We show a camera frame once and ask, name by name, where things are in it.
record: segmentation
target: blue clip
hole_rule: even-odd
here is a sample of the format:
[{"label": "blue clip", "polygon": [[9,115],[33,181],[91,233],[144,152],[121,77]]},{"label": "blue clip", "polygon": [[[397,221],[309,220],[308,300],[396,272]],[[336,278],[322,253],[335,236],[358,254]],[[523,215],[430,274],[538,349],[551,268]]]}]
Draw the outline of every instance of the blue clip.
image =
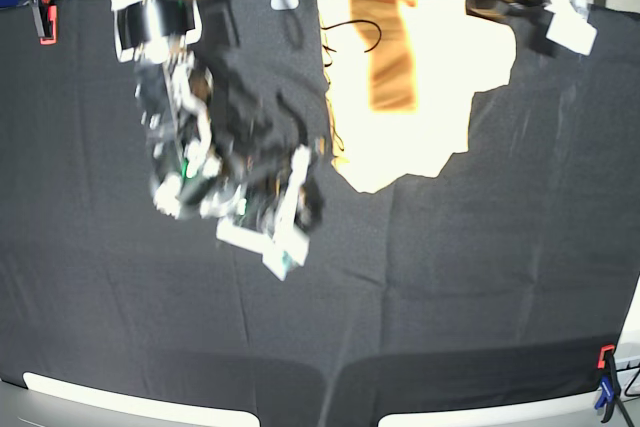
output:
[{"label": "blue clip", "polygon": [[613,402],[614,397],[613,387],[611,385],[609,377],[602,377],[602,380],[600,381],[600,387],[602,387],[602,393],[600,394],[598,402],[596,402],[596,410],[600,410],[606,404],[610,404],[611,402]]}]

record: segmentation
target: dark gray fabric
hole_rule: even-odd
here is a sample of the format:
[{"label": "dark gray fabric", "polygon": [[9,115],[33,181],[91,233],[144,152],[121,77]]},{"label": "dark gray fabric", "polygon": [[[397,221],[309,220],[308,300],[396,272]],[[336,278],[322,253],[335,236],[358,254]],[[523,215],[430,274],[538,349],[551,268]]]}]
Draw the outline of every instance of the dark gray fabric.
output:
[{"label": "dark gray fabric", "polygon": [[[326,132],[315,0],[201,11],[218,112],[274,112],[281,91],[312,136]],[[640,270],[637,17],[594,12],[589,58],[542,57],[514,22],[511,84],[475,97],[470,152],[438,179],[360,195],[320,164],[323,225],[280,283],[217,242],[214,222],[155,211],[109,0],[62,3],[52,47],[30,15],[0,13],[1,378],[35,372],[278,427],[595,388]]]}]

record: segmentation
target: yellow cloth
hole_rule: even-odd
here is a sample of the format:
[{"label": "yellow cloth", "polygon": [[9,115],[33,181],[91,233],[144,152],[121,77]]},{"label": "yellow cloth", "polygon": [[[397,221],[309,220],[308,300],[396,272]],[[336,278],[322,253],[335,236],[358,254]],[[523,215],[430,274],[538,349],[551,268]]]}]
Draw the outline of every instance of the yellow cloth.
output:
[{"label": "yellow cloth", "polygon": [[[437,177],[468,150],[475,92],[509,83],[516,43],[465,0],[318,0],[335,169],[358,192]],[[380,44],[364,53],[380,37]]]}]

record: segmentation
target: black cloth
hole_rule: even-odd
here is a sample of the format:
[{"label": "black cloth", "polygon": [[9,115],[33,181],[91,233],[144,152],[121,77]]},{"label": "black cloth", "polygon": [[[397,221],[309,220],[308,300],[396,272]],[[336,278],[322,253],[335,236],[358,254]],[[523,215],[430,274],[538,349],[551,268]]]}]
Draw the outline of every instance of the black cloth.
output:
[{"label": "black cloth", "polygon": [[[280,92],[321,135],[315,0],[269,1],[201,6],[214,123],[226,106],[277,112]],[[214,221],[156,212],[109,0],[59,11],[50,47],[28,9],[0,13],[0,378],[247,410],[267,427],[595,389],[640,270],[637,16],[593,12],[591,57],[555,59],[513,21],[511,83],[475,96],[470,151],[437,179],[357,194],[319,164],[323,224],[281,283],[217,242]]]}]

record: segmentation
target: clamp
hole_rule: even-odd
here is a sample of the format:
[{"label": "clamp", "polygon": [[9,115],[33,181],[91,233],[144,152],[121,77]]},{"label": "clamp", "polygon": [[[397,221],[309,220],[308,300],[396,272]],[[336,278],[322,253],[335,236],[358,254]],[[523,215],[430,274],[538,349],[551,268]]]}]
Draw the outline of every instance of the clamp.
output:
[{"label": "clamp", "polygon": [[610,344],[605,345],[600,349],[598,369],[602,371],[602,375],[600,377],[600,387],[602,388],[602,392],[594,408],[596,410],[600,410],[604,407],[604,416],[600,422],[606,424],[611,420],[613,412],[615,411],[616,406],[618,406],[618,409],[624,417],[624,420],[627,422],[627,425],[633,427],[633,421],[631,420],[631,417],[629,417],[629,413],[620,398],[622,389],[620,388],[620,382],[618,381],[616,361],[613,357],[615,348],[615,345]]},{"label": "clamp", "polygon": [[33,20],[40,44],[53,45],[58,42],[58,7],[53,0],[29,0]]}]

